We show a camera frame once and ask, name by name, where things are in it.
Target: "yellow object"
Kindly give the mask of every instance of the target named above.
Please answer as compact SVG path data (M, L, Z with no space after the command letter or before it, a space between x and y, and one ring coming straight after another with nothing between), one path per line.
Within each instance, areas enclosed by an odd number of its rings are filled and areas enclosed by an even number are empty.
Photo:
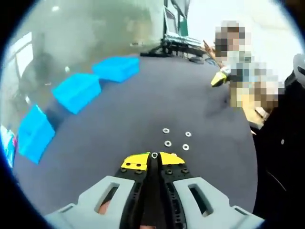
M177 165L177 164L185 164L185 162L178 156L168 154L165 152L160 152L162 165Z
M149 152L145 154L136 154L131 155L125 158L121 168L128 168L128 169L139 169L139 170L147 170L147 159L149 156Z
M212 79L211 86L218 87L224 84L226 81L227 81L227 76L223 72L219 71L215 74L214 78Z

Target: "small metal ring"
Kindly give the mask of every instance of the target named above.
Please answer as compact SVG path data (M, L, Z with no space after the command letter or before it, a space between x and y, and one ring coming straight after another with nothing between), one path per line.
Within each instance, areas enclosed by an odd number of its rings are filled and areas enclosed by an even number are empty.
M162 131L163 131L163 133L168 134L170 132L170 129L169 128L164 128Z
M166 174L167 174L167 175L171 175L171 174L173 174L173 171L172 171L171 169L167 169L167 170L166 170Z
M171 143L171 141L165 141L165 142L164 142L164 145L165 145L166 147L171 147L171 146L172 146L172 143Z
M137 169L137 170L135 171L135 173L136 173L136 174L142 174L142 170Z
M152 153L152 158L153 158L153 159L156 159L157 157L158 157L158 154L157 154L156 152L153 152L153 153Z
M188 173L189 171L187 170L187 168L183 168L183 169L181 170L181 172L183 172L183 173Z
M192 133L191 132L185 132L185 136L190 137L190 136L192 136Z
M187 151L187 150L190 149L190 147L189 147L188 144L184 144L184 145L182 146L182 149L185 150L185 151Z

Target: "gray table surface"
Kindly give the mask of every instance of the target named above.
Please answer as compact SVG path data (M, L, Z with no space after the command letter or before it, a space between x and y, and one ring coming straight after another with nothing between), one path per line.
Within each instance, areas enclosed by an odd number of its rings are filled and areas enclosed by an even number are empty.
M217 71L208 63L143 57L138 75L103 84L103 92L78 115L52 101L49 118L56 136L39 165L19 154L15 158L23 191L47 214L76 203L80 193L114 175L125 157L165 151L181 156L194 176L225 193L231 205L252 212L257 189L254 142L242 109L225 103L227 85L211 88ZM170 129L168 135L162 133L164 127ZM173 145L166 148L165 140ZM183 151L183 144L190 150Z

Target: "blue block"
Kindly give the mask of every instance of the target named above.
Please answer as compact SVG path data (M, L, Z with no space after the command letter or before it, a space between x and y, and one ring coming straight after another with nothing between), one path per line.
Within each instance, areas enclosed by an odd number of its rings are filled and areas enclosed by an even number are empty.
M87 73L74 74L52 90L58 102L75 115L101 91L99 77Z
M18 130L19 153L38 164L43 151L55 136L47 116L34 105L21 121Z
M100 79L122 83L140 71L140 60L136 57L111 57L92 66Z

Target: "washer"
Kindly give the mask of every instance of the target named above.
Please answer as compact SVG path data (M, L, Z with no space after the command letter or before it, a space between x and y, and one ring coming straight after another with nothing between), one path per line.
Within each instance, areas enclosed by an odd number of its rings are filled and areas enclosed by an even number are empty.
M163 133L168 134L170 132L170 129L169 128L164 128L162 131L163 131Z
M188 144L184 144L184 145L182 146L182 149L185 150L185 151L187 151L187 150L190 149L190 147L189 147Z
M156 159L157 157L158 157L158 154L157 154L156 152L153 152L153 153L152 153L152 158L153 158L153 159Z
M190 137L190 136L192 136L192 133L191 132L185 132L185 136Z
M172 146L172 143L171 143L171 141L165 141L165 142L164 142L164 145L165 145L166 147L171 147L171 146Z

